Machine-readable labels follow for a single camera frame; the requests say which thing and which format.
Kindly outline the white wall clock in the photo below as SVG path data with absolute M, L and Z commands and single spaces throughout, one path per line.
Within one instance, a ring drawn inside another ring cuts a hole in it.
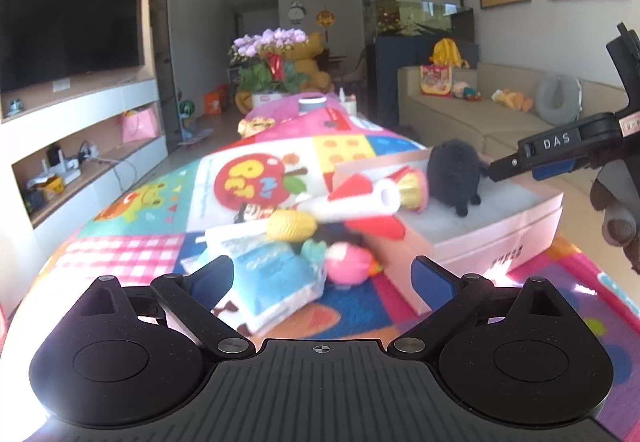
M 306 17 L 307 11 L 300 2 L 293 2 L 288 9 L 288 19 L 294 25 L 300 24 Z

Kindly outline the pink cardboard gift box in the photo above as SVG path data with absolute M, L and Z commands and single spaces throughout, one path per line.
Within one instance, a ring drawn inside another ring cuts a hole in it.
M 560 223 L 563 193 L 530 176 L 480 181 L 482 203 L 460 218 L 435 199 L 417 212 L 401 210 L 402 240 L 366 235 L 364 246 L 382 264 L 384 275 L 417 314 L 430 310 L 411 280 L 411 262 L 425 256 L 451 273 L 505 276 L 541 254 L 552 243 Z

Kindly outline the pink gift bag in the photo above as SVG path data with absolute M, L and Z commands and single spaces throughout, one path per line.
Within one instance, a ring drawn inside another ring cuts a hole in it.
M 119 122 L 124 144 L 152 140 L 160 135 L 157 114 L 152 106 L 128 110 L 120 115 Z

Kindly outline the red and white foam rocket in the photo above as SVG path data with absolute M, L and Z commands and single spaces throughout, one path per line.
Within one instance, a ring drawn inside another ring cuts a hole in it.
M 425 173 L 403 166 L 378 180 L 354 173 L 330 194 L 301 200 L 294 208 L 321 224 L 343 223 L 362 234 L 403 240 L 406 228 L 396 214 L 400 210 L 421 212 L 427 202 Z

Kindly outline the black flat screen television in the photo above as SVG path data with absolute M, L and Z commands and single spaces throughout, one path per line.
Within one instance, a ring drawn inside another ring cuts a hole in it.
M 1 0 L 1 90 L 140 66 L 140 0 Z

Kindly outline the glass fish tank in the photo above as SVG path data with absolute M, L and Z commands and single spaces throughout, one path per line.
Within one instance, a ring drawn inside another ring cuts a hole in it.
M 362 0 L 364 40 L 379 36 L 475 40 L 473 10 L 464 0 Z

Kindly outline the white tissue holder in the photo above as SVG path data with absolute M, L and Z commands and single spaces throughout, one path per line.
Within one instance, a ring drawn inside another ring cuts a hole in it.
M 341 106 L 349 116 L 356 116 L 358 114 L 356 95 L 347 94 L 345 90 L 341 88 L 338 91 L 338 98 L 340 99 Z

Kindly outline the yellow duck plush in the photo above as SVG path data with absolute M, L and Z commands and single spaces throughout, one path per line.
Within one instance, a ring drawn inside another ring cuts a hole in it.
M 534 106 L 534 100 L 528 98 L 522 92 L 510 90 L 495 90 L 491 95 L 491 101 L 500 104 L 509 110 L 528 113 Z

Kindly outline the blue and white tissue pack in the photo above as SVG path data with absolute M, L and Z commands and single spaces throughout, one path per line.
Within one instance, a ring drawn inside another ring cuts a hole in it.
M 249 334 L 261 334 L 322 297 L 326 271 L 289 243 L 265 235 L 217 238 L 225 228 L 205 232 L 206 254 L 226 256 L 233 264 L 231 288 L 212 307 L 221 321 Z

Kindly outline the white tv cabinet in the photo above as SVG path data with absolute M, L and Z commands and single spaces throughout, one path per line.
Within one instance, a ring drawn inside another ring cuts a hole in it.
M 125 143 L 122 117 L 130 110 L 158 110 L 156 81 L 120 84 L 56 102 L 1 123 L 1 274 L 30 280 L 50 254 L 75 230 L 140 181 L 168 155 L 163 131 L 152 139 Z M 21 185 L 42 171 L 46 149 L 58 144 L 76 154 L 82 143 L 95 145 L 116 165 L 87 162 L 82 176 L 58 199 L 29 217 Z

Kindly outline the grey neck pillow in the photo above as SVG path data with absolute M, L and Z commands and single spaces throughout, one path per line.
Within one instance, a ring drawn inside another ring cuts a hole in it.
M 582 112 L 582 84 L 572 76 L 545 74 L 534 97 L 537 115 L 553 127 L 578 121 Z

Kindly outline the pink strawberry bear toy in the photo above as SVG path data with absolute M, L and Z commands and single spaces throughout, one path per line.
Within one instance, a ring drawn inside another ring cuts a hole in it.
M 326 274 L 336 286 L 352 287 L 383 272 L 374 254 L 366 248 L 346 242 L 328 245 L 326 242 L 306 240 L 300 254 Z

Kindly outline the yellow plastic corn toy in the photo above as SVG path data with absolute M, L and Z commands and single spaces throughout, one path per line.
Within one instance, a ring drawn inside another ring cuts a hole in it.
M 308 212 L 277 210 L 268 219 L 266 235 L 277 242 L 300 243 L 317 231 L 316 219 Z

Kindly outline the pink orchid flower pot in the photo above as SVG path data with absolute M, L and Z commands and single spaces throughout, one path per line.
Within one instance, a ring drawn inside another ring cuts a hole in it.
M 310 80 L 295 61 L 286 58 L 296 46 L 308 43 L 300 29 L 266 29 L 261 35 L 236 38 L 229 50 L 232 66 L 239 66 L 234 100 L 244 115 L 253 109 L 254 95 L 296 94 Z

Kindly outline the black plush cat toy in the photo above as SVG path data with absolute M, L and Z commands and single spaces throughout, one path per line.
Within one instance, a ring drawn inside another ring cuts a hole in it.
M 430 197 L 454 208 L 458 217 L 465 218 L 469 206 L 480 206 L 478 186 L 487 177 L 488 163 L 467 142 L 453 139 L 431 150 L 426 167 Z

